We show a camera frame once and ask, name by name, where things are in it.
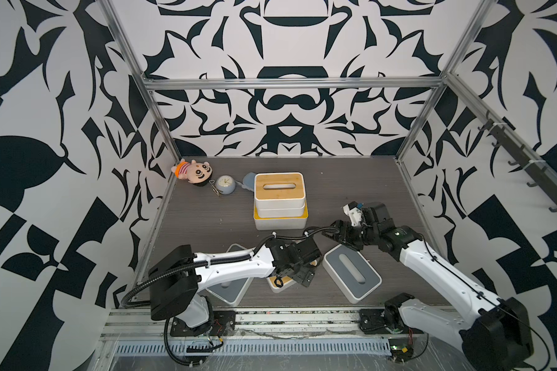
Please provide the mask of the grey top tissue box right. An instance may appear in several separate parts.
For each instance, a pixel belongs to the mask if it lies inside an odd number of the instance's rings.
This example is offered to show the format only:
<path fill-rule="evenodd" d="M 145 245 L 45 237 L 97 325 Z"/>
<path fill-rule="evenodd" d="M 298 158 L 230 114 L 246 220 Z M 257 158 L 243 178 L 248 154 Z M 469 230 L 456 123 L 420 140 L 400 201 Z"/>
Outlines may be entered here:
<path fill-rule="evenodd" d="M 383 282 L 360 252 L 341 244 L 325 253 L 322 266 L 351 304 L 367 298 Z"/>

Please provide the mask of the wood top tissue box front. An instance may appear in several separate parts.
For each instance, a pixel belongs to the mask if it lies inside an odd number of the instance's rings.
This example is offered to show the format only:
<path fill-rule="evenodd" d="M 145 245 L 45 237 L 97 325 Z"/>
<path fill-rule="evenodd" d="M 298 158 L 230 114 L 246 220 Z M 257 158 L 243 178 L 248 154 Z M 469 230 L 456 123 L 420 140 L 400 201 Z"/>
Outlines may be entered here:
<path fill-rule="evenodd" d="M 301 286 L 301 284 L 298 284 L 294 280 L 292 280 L 291 278 L 292 273 L 297 272 L 301 267 L 315 267 L 315 269 L 317 270 L 319 264 L 320 264 L 319 259 L 311 261 L 310 263 L 280 264 L 278 267 L 274 268 L 272 275 L 267 277 L 266 280 L 269 283 L 270 288 L 275 293 L 280 293 L 292 286 L 295 286 L 296 284 Z"/>

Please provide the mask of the grey tissue box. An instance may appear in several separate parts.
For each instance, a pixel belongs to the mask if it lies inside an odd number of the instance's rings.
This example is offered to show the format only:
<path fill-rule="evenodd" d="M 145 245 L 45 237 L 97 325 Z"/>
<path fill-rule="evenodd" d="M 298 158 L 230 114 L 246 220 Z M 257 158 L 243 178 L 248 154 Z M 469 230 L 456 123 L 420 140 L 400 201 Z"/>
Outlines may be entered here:
<path fill-rule="evenodd" d="M 214 285 L 207 282 L 206 291 L 220 299 L 229 307 L 237 307 L 244 298 L 252 283 L 250 261 L 215 265 L 215 273 L 211 276 Z"/>
<path fill-rule="evenodd" d="M 351 304 L 367 298 L 383 282 L 360 252 L 341 244 L 325 253 L 322 266 Z"/>

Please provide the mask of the blue glasses case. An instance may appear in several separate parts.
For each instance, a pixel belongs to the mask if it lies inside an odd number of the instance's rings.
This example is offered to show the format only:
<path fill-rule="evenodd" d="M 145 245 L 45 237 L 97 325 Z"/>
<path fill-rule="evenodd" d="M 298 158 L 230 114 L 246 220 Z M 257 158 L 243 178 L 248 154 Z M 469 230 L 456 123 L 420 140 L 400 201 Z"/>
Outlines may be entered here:
<path fill-rule="evenodd" d="M 248 173 L 244 176 L 241 182 L 241 187 L 250 192 L 255 191 L 255 176 L 256 173 Z"/>

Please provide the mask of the blue round alarm clock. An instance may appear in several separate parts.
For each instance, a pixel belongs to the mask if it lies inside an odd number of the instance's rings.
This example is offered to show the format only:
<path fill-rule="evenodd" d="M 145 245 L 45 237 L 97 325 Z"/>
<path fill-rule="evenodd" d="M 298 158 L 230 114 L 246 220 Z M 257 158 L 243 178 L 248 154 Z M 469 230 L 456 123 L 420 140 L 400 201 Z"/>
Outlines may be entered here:
<path fill-rule="evenodd" d="M 227 196 L 235 191 L 237 183 L 233 177 L 229 175 L 223 175 L 215 181 L 214 185 L 218 193 L 220 193 L 222 196 Z"/>

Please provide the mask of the wood tissue box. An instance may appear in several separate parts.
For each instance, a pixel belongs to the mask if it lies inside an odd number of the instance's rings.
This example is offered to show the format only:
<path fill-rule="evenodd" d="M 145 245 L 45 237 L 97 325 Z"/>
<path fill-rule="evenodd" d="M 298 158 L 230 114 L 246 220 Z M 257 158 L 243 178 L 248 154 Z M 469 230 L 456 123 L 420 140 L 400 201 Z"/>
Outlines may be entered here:
<path fill-rule="evenodd" d="M 319 259 L 311 261 L 310 263 L 280 264 L 278 267 L 274 268 L 272 275 L 267 277 L 266 280 L 269 283 L 270 288 L 275 293 L 280 293 L 292 286 L 295 286 L 296 284 L 301 286 L 301 284 L 298 284 L 294 280 L 292 280 L 291 278 L 292 273 L 297 272 L 301 267 L 315 267 L 315 269 L 317 270 L 319 264 L 320 264 Z"/>
<path fill-rule="evenodd" d="M 281 218 L 307 218 L 308 209 L 304 204 L 302 207 L 286 209 L 259 209 L 254 208 L 255 219 L 281 219 Z"/>
<path fill-rule="evenodd" d="M 306 202 L 302 173 L 258 173 L 254 190 L 259 210 L 298 209 Z"/>

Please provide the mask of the cartoon boy plush toy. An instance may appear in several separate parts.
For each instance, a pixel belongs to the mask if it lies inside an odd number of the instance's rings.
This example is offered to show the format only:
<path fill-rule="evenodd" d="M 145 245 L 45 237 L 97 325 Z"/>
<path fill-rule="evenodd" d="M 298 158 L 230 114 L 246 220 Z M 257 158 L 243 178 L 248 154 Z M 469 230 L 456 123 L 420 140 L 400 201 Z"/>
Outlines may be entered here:
<path fill-rule="evenodd" d="M 213 169 L 209 162 L 197 162 L 181 159 L 173 165 L 171 173 L 179 180 L 185 180 L 195 186 L 205 186 L 213 175 Z"/>

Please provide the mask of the gold key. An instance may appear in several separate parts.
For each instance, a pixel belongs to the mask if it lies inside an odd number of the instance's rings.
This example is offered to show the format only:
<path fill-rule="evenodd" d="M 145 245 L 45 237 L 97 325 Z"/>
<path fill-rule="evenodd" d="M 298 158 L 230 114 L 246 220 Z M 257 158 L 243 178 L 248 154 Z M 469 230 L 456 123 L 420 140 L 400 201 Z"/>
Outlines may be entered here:
<path fill-rule="evenodd" d="M 215 180 L 214 180 L 214 179 L 210 179 L 210 180 L 209 180 L 209 184 L 210 184 L 212 190 L 214 191 L 214 193 L 215 193 L 218 197 L 220 197 L 220 196 L 221 196 L 221 193 L 220 193 L 220 191 L 218 190 L 218 188 L 216 187 L 216 182 L 215 182 Z"/>

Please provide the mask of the yellow top tissue box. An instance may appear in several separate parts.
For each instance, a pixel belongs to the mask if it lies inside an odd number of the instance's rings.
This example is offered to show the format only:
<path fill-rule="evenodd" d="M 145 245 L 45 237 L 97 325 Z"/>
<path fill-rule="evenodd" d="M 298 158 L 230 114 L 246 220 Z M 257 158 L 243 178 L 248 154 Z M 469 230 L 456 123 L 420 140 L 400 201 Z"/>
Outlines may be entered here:
<path fill-rule="evenodd" d="M 302 230 L 306 227 L 307 218 L 255 219 L 257 230 Z"/>

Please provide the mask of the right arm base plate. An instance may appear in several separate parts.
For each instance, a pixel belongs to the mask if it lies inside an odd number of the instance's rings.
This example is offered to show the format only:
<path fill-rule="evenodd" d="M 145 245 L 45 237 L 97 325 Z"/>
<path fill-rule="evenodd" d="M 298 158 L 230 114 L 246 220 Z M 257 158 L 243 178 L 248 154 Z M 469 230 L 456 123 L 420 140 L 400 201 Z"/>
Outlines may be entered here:
<path fill-rule="evenodd" d="M 358 314 L 359 328 L 365 335 L 424 334 L 422 330 L 408 327 L 393 309 L 361 309 Z"/>

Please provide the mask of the aluminium frame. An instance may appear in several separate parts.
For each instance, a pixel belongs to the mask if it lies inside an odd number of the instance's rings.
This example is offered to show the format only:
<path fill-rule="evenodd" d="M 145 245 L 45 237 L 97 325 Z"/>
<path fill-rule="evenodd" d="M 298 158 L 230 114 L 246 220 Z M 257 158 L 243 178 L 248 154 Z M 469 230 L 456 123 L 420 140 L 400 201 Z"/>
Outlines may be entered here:
<path fill-rule="evenodd" d="M 311 158 L 372 197 L 393 157 L 447 260 L 557 315 L 557 213 L 490 111 L 557 171 L 557 1 L 104 1 L 175 157 Z"/>

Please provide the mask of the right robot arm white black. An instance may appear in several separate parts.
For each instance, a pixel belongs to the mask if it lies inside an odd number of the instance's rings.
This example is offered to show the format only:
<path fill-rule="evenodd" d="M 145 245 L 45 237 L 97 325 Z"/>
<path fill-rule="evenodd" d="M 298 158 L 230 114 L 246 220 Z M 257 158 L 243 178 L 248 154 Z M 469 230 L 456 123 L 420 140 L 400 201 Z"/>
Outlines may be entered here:
<path fill-rule="evenodd" d="M 514 370 L 535 353 L 526 307 L 503 299 L 471 280 L 441 257 L 425 237 L 408 226 L 396 226 L 386 205 L 343 207 L 347 220 L 336 220 L 323 236 L 360 252 L 377 247 L 414 271 L 441 294 L 456 315 L 402 293 L 386 301 L 379 326 L 391 333 L 419 329 L 459 349 L 476 370 Z"/>

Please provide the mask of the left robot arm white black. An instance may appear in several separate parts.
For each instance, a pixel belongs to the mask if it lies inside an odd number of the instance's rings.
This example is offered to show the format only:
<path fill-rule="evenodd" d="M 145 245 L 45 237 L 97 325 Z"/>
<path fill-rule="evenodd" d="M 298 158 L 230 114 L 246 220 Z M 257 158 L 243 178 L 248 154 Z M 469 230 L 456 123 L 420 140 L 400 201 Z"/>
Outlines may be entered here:
<path fill-rule="evenodd" d="M 200 293 L 212 286 L 249 278 L 290 278 L 308 287 L 323 255 L 313 236 L 266 237 L 252 249 L 223 254 L 194 253 L 177 247 L 149 272 L 146 281 L 125 294 L 124 309 L 149 306 L 151 320 L 180 320 L 195 334 L 212 326 L 213 309 Z"/>

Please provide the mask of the grey top tissue box left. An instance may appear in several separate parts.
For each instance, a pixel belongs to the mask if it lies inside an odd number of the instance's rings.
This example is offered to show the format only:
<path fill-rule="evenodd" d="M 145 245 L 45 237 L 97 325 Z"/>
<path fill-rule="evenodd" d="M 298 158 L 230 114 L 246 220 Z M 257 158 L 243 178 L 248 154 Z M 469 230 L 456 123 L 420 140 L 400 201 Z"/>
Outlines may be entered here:
<path fill-rule="evenodd" d="M 206 291 L 220 299 L 229 307 L 237 307 L 244 298 L 252 283 L 250 261 L 215 265 L 215 273 L 211 276 L 214 285 L 207 282 Z"/>

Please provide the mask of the black wall hook rack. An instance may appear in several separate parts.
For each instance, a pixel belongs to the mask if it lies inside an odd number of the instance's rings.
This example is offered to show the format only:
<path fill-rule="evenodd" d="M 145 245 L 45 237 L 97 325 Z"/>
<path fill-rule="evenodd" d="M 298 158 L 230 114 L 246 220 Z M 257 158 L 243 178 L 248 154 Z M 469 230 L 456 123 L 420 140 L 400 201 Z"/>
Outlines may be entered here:
<path fill-rule="evenodd" d="M 511 158 L 507 164 L 513 170 L 524 171 L 532 180 L 527 183 L 527 186 L 540 188 L 554 203 L 553 207 L 549 207 L 549 211 L 557 213 L 557 171 L 537 154 L 508 123 L 494 120 L 490 111 L 478 118 L 483 123 L 479 127 L 479 133 L 486 133 L 494 140 L 491 144 L 494 150 L 489 161 L 491 173 L 494 173 L 495 157 L 499 150 L 503 149 Z"/>

